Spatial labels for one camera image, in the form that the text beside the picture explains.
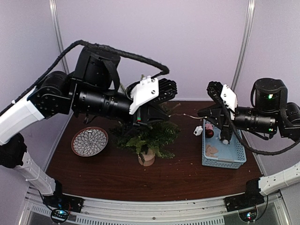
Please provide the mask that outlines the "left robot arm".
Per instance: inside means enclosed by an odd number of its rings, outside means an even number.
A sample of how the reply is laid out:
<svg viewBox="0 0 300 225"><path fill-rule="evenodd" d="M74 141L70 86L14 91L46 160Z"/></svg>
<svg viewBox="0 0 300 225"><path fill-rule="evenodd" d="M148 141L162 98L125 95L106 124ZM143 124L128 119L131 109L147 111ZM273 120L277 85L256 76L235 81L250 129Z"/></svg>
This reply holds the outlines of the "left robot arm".
<svg viewBox="0 0 300 225"><path fill-rule="evenodd" d="M125 124L126 130L168 119L160 104L177 94L174 81L165 79L167 66L143 56L79 40L58 57L61 60L74 47L82 45L75 70L66 74L50 66L25 92L0 114L0 164L19 171L57 208L67 204L62 185L43 172L30 157L21 131L56 114L105 117ZM121 58L136 60L158 68L119 92L117 71Z"/></svg>

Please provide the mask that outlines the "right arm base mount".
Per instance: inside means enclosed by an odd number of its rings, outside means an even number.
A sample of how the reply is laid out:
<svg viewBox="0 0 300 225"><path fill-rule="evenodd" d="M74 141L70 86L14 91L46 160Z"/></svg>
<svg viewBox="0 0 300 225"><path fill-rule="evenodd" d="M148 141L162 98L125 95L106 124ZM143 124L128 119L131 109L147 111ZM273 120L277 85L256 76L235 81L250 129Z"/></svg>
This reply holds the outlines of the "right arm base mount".
<svg viewBox="0 0 300 225"><path fill-rule="evenodd" d="M246 191L243 194L226 197L224 199L228 212L243 210L254 207L265 202L264 196L260 194L258 180L250 180L246 183Z"/></svg>

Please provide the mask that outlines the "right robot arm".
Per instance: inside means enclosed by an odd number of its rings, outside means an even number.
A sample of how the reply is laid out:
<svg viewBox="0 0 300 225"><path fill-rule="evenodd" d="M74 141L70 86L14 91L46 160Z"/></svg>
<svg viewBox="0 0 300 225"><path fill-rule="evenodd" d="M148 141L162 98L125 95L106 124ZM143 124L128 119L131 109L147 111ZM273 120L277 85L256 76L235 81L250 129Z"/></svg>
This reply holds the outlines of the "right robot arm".
<svg viewBox="0 0 300 225"><path fill-rule="evenodd" d="M209 82L207 93L214 105L200 109L197 114L220 129L221 141L235 136L238 143L252 153L275 156L292 149L300 143L300 107L288 102L288 89L280 79L260 78L255 81L250 94L250 107L238 105L237 95L220 82ZM293 144L277 151L257 150L249 147L238 131L247 131L263 140L279 133ZM281 188L300 181L300 164L276 174L249 180L243 194L225 198L228 211L253 207L265 202L265 197Z"/></svg>

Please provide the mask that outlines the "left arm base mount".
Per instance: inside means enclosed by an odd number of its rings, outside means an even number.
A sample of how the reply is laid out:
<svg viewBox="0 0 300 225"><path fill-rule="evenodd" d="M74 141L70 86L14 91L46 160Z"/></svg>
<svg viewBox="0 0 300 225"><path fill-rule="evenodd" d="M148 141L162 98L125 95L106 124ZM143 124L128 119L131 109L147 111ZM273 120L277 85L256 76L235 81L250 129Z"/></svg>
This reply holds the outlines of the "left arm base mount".
<svg viewBox="0 0 300 225"><path fill-rule="evenodd" d="M49 196L43 195L43 198L44 204L48 206L77 213L81 213L84 202L81 197L63 194L62 184L57 180L55 180L54 193Z"/></svg>

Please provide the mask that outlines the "small green christmas tree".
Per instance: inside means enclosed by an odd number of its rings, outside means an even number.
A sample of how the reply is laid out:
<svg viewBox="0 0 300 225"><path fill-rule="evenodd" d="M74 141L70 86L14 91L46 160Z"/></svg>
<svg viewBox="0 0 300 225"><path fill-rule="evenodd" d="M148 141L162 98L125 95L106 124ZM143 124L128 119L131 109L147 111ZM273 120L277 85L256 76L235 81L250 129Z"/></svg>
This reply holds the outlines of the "small green christmas tree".
<svg viewBox="0 0 300 225"><path fill-rule="evenodd" d="M179 106L168 108L163 100L171 100L177 94L177 84L175 81L163 78L159 80L162 83L162 97L158 96L158 108L163 110L169 118L170 113ZM138 161L143 166L150 166L154 163L155 157L172 159L174 153L165 149L166 145L174 143L180 133L178 126L170 121L161 120L150 123L146 126L136 127L129 131L129 127L119 122L119 125L109 129L114 136L113 142L123 150L129 150L138 156Z"/></svg>

